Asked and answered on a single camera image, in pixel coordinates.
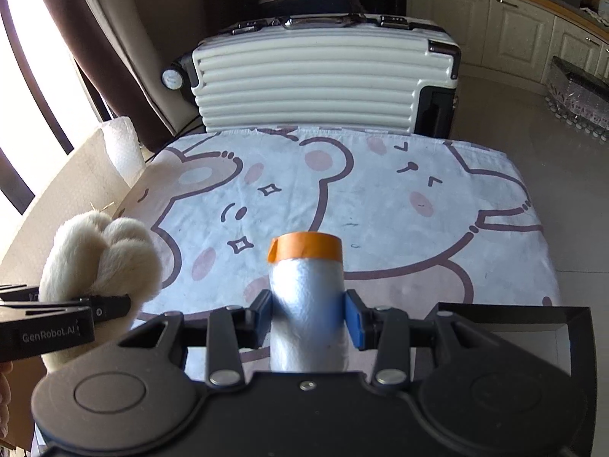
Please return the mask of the beige plush toy keychain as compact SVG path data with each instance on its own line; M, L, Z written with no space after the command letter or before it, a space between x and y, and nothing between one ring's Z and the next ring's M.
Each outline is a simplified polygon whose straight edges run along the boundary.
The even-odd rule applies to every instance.
M131 307L125 317L96 325L94 342L44 354L46 370L54 372L129 331L143 305L160 292L161 275L160 258L142 222L87 211L62 224L42 269L39 300L127 295Z

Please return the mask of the white roll with orange cap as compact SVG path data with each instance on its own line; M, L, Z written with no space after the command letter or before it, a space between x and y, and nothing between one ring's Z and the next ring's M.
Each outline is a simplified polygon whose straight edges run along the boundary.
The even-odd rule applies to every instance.
M339 237L292 232L271 242L271 370L341 372L348 366Z

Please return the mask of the bear print bed sheet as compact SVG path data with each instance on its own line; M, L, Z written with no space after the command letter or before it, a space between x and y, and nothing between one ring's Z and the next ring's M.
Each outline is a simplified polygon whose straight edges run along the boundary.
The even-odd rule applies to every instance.
M282 234L342 240L346 284L421 319L440 302L554 305L560 293L520 173L465 141L288 127L193 134L120 203L163 264L156 315L246 305Z

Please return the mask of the cream cabinet row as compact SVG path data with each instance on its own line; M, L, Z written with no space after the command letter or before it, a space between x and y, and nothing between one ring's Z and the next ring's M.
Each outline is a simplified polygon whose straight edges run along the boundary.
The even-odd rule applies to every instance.
M533 86L560 57L607 80L608 27L581 0L407 0L407 11L452 36L464 73Z

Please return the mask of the cardboard panel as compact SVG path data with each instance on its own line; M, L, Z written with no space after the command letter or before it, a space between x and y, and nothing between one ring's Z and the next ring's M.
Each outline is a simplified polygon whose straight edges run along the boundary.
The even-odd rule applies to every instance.
M68 156L25 212L25 220L1 261L1 283L38 285L58 228L91 209L113 214L130 189L109 160L98 129Z

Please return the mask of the pack of water bottles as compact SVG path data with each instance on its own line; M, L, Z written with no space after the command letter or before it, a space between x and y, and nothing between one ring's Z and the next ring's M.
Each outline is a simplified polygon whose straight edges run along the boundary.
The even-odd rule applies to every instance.
M546 77L546 102L558 119L608 142L608 83L554 56Z

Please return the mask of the white ribbed suitcase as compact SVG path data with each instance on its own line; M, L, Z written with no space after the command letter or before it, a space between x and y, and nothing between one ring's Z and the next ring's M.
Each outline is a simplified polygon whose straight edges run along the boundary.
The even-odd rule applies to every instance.
M436 23L370 13L249 20L161 73L210 131L318 126L448 137L461 48Z

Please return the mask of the brown curtain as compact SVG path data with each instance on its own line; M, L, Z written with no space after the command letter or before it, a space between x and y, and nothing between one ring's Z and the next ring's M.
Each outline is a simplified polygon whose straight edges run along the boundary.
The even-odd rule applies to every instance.
M110 108L129 118L139 141L156 151L171 134L106 38L86 0L43 0L75 61Z

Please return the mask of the black open box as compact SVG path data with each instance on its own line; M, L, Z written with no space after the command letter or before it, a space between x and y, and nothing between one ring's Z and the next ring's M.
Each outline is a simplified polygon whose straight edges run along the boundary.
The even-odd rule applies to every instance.
M592 444L596 431L598 371L589 307L440 302L428 320L454 313L564 370L583 390L587 409L578 441Z

